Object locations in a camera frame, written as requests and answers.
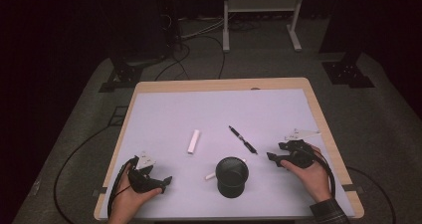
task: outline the white shelf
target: white shelf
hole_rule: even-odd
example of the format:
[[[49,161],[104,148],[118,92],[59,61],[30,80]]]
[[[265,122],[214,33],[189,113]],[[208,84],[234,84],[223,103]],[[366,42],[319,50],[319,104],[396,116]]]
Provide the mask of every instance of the white shelf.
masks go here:
[[[228,0],[228,12],[295,11],[297,0]]]

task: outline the gray carpet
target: gray carpet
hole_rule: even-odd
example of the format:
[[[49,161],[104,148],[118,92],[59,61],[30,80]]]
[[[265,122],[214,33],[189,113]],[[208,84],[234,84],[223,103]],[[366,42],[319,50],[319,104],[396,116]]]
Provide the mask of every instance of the gray carpet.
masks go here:
[[[261,22],[247,32],[230,33],[231,51],[225,54],[221,79],[305,77],[314,88],[338,149],[347,166],[355,167],[376,180],[388,194],[397,223],[422,220],[422,123],[386,78],[382,67],[365,54],[357,64],[375,88],[351,89],[332,85],[321,62],[336,61],[342,54],[319,54],[328,20],[299,20],[298,37],[303,50],[296,53],[286,31],[288,21]],[[185,21],[184,34],[210,24]],[[221,31],[207,34],[221,41]],[[189,56],[182,61],[191,80],[217,79],[223,62],[220,45],[209,38],[186,41]],[[186,50],[175,52],[181,59]],[[141,80],[153,81],[172,59],[144,69]],[[39,175],[38,191],[31,192],[14,223],[66,223],[54,204],[57,174],[72,156],[58,182],[58,202],[74,223],[97,223],[94,208],[108,163],[119,135],[119,126],[107,127],[115,107],[128,106],[133,89],[99,93],[112,64],[99,64],[70,115],[66,126]],[[187,80],[180,66],[163,73],[159,80]],[[391,212],[380,190],[363,175],[349,171],[365,215],[352,223],[391,223]],[[300,220],[297,223],[312,223]]]

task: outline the black pen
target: black pen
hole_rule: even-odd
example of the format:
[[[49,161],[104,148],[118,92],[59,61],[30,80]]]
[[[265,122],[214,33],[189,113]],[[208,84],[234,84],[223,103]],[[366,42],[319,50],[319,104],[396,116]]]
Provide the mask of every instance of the black pen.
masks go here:
[[[257,154],[258,155],[258,152],[257,152],[257,150],[251,145],[251,143],[249,143],[248,141],[246,141],[244,138],[243,138],[243,136],[238,132],[238,131],[236,131],[236,129],[234,129],[232,126],[229,126],[229,128],[230,128],[230,130],[232,130],[232,132],[237,136],[237,137],[239,137],[239,139],[240,140],[242,140],[243,141],[243,144],[245,144],[245,146],[252,152],[252,153],[255,153],[255,154]]]

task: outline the black cup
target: black cup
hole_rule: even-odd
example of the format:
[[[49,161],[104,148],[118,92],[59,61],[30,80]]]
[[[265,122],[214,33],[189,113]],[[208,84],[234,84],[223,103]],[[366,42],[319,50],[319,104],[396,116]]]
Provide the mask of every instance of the black cup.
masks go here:
[[[245,190],[249,169],[242,159],[226,157],[217,164],[215,175],[220,193],[227,198],[236,198]]]

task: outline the hand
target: hand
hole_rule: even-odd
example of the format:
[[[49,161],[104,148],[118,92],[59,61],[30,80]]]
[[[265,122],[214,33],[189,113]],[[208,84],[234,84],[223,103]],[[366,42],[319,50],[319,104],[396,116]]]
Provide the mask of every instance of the hand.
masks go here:
[[[312,146],[313,150],[317,151],[319,156],[319,148]],[[294,173],[302,182],[307,192],[311,195],[316,203],[326,201],[331,198],[329,191],[328,175],[325,169],[318,163],[314,162],[311,166],[302,169],[295,166],[289,161],[282,160],[280,164],[287,170]]]
[[[161,188],[155,188],[145,193],[135,192],[127,177],[130,164],[126,167],[118,184],[117,192],[120,194],[114,199],[111,214],[108,219],[109,224],[122,224],[129,222],[136,214],[137,210],[152,197],[161,193]]]

